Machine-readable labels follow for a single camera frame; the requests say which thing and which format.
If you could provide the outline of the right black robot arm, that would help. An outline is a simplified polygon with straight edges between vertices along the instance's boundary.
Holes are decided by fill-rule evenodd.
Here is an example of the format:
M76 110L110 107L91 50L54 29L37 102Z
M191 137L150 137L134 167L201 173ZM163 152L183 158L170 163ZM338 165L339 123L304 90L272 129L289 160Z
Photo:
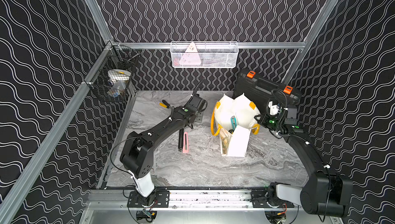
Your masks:
M284 90L271 90L265 114L256 115L258 124L267 128L277 139L296 152L308 174L304 187L272 183L272 199L281 199L301 206L308 214L345 217L348 213L353 189L349 177L334 170L318 152L309 134L296 121L295 101Z

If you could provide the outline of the teal utility knife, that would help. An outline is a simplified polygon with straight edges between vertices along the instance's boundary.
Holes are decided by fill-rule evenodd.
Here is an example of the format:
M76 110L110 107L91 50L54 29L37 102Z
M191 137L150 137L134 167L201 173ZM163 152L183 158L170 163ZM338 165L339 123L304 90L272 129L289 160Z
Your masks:
M235 116L232 116L230 120L231 120L232 130L235 130L237 127L237 119Z

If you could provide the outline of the white pouch with yellow handles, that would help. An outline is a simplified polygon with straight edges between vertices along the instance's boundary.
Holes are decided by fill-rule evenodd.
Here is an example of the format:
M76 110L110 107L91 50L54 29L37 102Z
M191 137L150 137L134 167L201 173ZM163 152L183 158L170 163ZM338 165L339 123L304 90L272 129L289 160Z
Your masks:
M210 121L211 134L220 139L221 155L245 157L250 135L257 135L260 115L257 105L244 94L231 98L223 95L216 102Z

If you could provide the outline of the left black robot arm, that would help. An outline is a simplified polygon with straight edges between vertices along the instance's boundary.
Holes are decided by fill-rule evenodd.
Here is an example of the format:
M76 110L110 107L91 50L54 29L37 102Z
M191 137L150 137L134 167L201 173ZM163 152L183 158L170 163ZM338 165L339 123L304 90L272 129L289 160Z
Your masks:
M207 108L208 102L197 91L196 88L182 106L174 107L162 101L161 105L171 110L169 117L151 129L130 133L125 140L119 160L131 175L141 197L148 198L155 190L150 174L155 150L175 132L185 127L193 128L198 115Z

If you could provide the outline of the pink utility knife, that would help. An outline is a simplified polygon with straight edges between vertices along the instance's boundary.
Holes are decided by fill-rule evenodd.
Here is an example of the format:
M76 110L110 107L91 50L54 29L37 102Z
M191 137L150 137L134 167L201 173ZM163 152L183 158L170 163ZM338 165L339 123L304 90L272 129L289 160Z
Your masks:
M188 132L184 132L183 134L183 154L189 153L189 137L188 137Z

